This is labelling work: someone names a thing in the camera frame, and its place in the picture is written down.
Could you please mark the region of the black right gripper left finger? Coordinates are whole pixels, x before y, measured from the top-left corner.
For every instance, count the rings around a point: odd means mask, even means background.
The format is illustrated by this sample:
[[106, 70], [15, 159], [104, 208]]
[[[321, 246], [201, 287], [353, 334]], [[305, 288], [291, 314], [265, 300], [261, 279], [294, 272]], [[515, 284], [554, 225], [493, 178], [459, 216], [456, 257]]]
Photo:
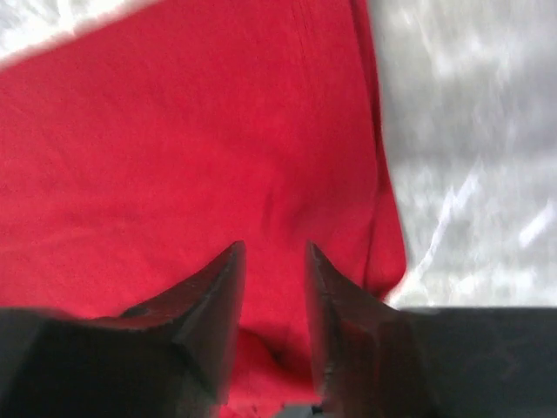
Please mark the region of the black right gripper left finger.
[[3, 309], [2, 416], [216, 416], [229, 392], [244, 283], [237, 241], [117, 317]]

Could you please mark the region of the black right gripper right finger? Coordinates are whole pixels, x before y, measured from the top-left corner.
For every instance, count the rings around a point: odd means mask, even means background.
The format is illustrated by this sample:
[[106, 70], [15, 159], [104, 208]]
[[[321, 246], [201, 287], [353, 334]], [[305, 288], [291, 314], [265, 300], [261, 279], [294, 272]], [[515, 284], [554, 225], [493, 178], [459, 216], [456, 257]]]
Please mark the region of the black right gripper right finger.
[[312, 371], [326, 417], [553, 417], [552, 307], [397, 310], [305, 256]]

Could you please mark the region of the dark red t-shirt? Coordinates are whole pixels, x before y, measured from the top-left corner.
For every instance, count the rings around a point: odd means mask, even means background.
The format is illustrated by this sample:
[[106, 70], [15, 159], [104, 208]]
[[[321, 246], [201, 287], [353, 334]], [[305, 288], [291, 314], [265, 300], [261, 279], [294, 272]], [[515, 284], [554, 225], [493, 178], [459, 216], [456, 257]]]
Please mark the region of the dark red t-shirt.
[[406, 270], [364, 1], [161, 1], [1, 73], [1, 302], [114, 314], [246, 245], [223, 417], [317, 400], [314, 242]]

